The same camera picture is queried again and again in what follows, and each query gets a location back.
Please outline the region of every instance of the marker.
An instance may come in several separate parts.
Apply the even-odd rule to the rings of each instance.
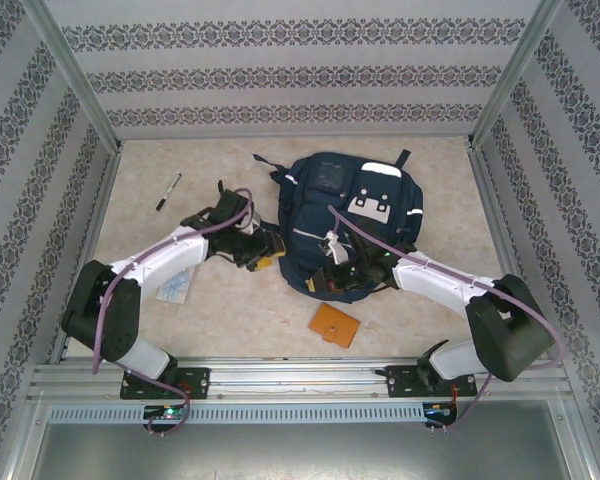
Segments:
[[[158,202],[158,206],[156,207],[157,211],[160,211],[160,209],[164,206],[164,202],[167,201],[167,198],[169,198],[169,195],[171,195],[171,191],[176,187],[176,185],[178,184],[178,182],[180,181],[181,178],[182,178],[181,173],[176,175],[175,180],[173,182],[171,182],[171,186],[166,191],[166,193],[162,196],[162,200],[160,200],[160,202]]]

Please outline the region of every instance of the black mounting bracket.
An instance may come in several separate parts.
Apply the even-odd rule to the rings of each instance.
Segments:
[[[430,389],[418,377],[417,365],[390,365],[375,373],[387,379],[389,398],[452,397],[454,386],[458,397],[474,397],[478,393],[473,375],[440,380],[434,389]]]
[[[209,392],[209,376],[208,368],[178,368],[173,386],[186,392],[191,400],[206,400]],[[181,400],[177,393],[157,387],[126,371],[122,377],[120,398],[123,400]]]

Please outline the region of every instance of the striped wall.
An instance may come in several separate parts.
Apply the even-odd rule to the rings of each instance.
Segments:
[[[17,0],[0,0],[0,459],[48,358],[109,153]]]
[[[538,0],[49,0],[123,139],[468,134]]]
[[[562,5],[482,148],[600,464],[600,0]]]

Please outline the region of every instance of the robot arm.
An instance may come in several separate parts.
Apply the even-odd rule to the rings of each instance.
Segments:
[[[494,280],[469,275],[433,262],[408,244],[395,247],[408,254],[407,258],[400,258],[351,233],[358,258],[321,269],[312,277],[310,289],[344,291],[385,283],[424,295],[469,322],[471,339],[457,343],[445,340],[418,360],[418,377],[428,388],[435,389],[441,382],[462,375],[486,372],[513,381],[553,345],[553,338],[536,319],[493,293],[502,292],[540,313],[529,289],[518,277],[505,275]],[[472,280],[470,283],[460,280],[467,277]]]
[[[173,384],[176,359],[138,336],[141,300],[178,272],[199,265],[216,254],[230,255],[236,266],[246,267],[249,271],[260,270],[268,266],[273,257],[284,255],[280,237],[259,228],[259,216],[253,209],[251,215],[236,226],[194,235],[196,231],[208,230],[208,227],[232,218],[247,204],[246,198],[221,187],[221,197],[215,208],[206,208],[186,218],[152,247],[110,265],[97,260],[87,263],[80,271],[67,305],[62,329],[93,350],[103,296],[114,278],[134,264],[116,285],[107,306],[100,356],[153,380]],[[143,254],[164,243],[169,244],[135,264]]]

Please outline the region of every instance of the beige floor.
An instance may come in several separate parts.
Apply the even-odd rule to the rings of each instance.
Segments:
[[[417,246],[472,273],[500,273],[461,138],[260,138],[127,142],[96,250],[103,262],[125,258],[162,239],[179,221],[218,199],[216,183],[249,187],[262,218],[276,221],[278,187],[259,153],[291,165],[332,150],[394,161],[412,151],[405,169],[424,191]],[[182,180],[165,208],[155,206],[177,173]],[[443,338],[468,335],[465,320],[415,294],[386,290],[353,305],[335,304],[362,325],[349,349],[324,342],[307,325],[319,302],[280,276],[277,265],[257,273],[212,259],[199,269],[184,305],[142,305],[140,331],[175,356],[298,357],[419,355]],[[68,355],[90,352],[71,342]]]

